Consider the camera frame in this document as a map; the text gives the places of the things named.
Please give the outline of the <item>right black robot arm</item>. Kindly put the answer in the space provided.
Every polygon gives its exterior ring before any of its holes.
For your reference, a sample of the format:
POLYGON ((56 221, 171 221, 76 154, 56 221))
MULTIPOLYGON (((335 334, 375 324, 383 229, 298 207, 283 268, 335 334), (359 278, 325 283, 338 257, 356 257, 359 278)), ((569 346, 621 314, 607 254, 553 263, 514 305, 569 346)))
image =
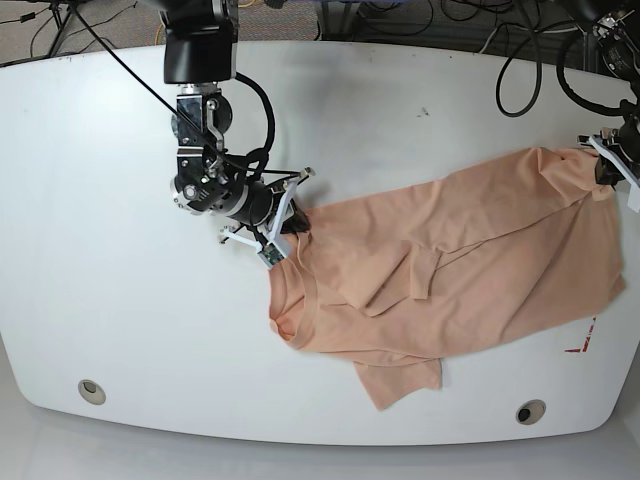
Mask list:
POLYGON ((267 165, 275 141, 275 114, 260 85, 236 70, 238 4, 235 1, 154 1, 165 29, 164 81, 180 93, 172 107, 172 129, 178 141, 174 203, 200 215, 210 212, 232 220, 219 241, 250 246, 268 266, 289 256, 285 235, 305 232, 309 222, 294 202, 300 183, 313 176, 274 170, 267 165), (264 108, 264 144, 234 155, 225 146, 233 121, 221 83, 237 80, 254 91, 264 108), (274 181, 265 181, 271 173, 274 181))

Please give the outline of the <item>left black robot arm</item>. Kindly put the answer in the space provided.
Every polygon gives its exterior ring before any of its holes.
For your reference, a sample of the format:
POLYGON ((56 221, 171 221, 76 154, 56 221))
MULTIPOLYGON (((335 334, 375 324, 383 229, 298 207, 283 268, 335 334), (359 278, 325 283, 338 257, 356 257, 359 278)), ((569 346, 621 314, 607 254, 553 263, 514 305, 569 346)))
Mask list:
POLYGON ((632 93, 639 95, 639 33, 634 29, 634 17, 639 16, 637 1, 562 1, 561 8, 569 16, 573 29, 567 33, 556 56, 556 79, 563 93, 574 104, 591 113, 621 118, 618 128, 602 128, 578 142, 596 150, 598 160, 595 180, 599 185, 629 184, 627 206, 639 211, 639 102, 621 100, 615 107, 590 101, 578 94, 568 83, 565 66, 569 50, 582 41, 593 43, 601 63, 614 77, 628 83, 632 93))

